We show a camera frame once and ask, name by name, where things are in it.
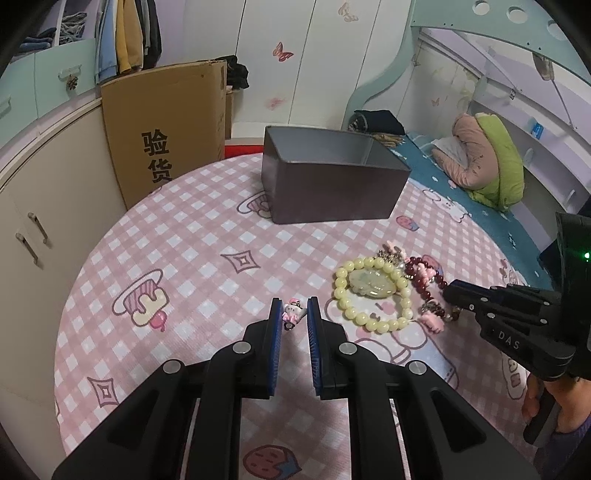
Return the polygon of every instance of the hello kitty charm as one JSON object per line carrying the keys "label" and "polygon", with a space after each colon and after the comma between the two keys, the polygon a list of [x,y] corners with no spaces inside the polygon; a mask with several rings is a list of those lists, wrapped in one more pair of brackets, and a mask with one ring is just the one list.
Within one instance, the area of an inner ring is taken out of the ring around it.
{"label": "hello kitty charm", "polygon": [[290,302],[285,305],[283,310],[283,328],[284,330],[291,330],[295,327],[302,318],[306,316],[307,309],[302,308],[301,303],[298,299],[291,299]]}

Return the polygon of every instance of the cabinet door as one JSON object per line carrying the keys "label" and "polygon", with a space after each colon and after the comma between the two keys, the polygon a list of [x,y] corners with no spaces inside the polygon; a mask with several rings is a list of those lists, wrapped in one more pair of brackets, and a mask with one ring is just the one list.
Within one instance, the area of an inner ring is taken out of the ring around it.
{"label": "cabinet door", "polygon": [[[35,53],[35,94],[39,117],[95,87],[95,39]],[[70,89],[68,79],[76,77]]]}
{"label": "cabinet door", "polygon": [[30,234],[38,241],[47,235],[43,254],[59,264],[71,287],[88,254],[125,213],[101,108],[43,145],[6,189]]}
{"label": "cabinet door", "polygon": [[[6,191],[0,193],[0,225],[0,385],[51,408],[57,331],[68,288],[55,263],[24,228]],[[33,254],[39,257],[37,265]]]}
{"label": "cabinet door", "polygon": [[0,78],[0,147],[37,119],[34,69],[34,55],[28,55]]}

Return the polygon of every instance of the cardboard box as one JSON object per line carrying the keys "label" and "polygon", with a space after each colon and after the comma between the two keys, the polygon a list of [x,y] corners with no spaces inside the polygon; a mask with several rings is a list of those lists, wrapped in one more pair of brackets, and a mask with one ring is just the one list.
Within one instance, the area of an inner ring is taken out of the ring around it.
{"label": "cardboard box", "polygon": [[232,121],[234,119],[234,93],[235,90],[226,92],[226,140],[232,138]]}
{"label": "cardboard box", "polygon": [[226,62],[170,65],[104,84],[103,116],[130,209],[170,180],[223,159]]}
{"label": "cardboard box", "polygon": [[389,218],[410,171],[369,135],[265,130],[261,178],[275,223]]}

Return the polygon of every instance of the butterfly decal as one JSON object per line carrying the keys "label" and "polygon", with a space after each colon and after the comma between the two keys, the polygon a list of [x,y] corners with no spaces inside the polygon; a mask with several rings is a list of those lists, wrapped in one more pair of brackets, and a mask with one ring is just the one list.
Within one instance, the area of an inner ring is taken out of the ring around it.
{"label": "butterfly decal", "polygon": [[273,56],[278,57],[279,61],[286,61],[288,58],[293,56],[293,53],[290,51],[283,51],[283,42],[279,42],[273,50]]}
{"label": "butterfly decal", "polygon": [[339,8],[339,15],[343,17],[347,23],[349,22],[356,22],[359,20],[357,15],[352,15],[349,13],[349,2],[345,2],[341,8]]}

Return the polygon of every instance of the open rectangular box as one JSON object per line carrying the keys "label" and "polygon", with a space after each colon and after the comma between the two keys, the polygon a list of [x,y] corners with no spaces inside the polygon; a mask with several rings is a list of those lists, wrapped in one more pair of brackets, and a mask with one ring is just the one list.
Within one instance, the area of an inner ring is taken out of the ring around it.
{"label": "open rectangular box", "polygon": [[389,218],[410,171],[368,135],[265,130],[261,178],[275,223]]}

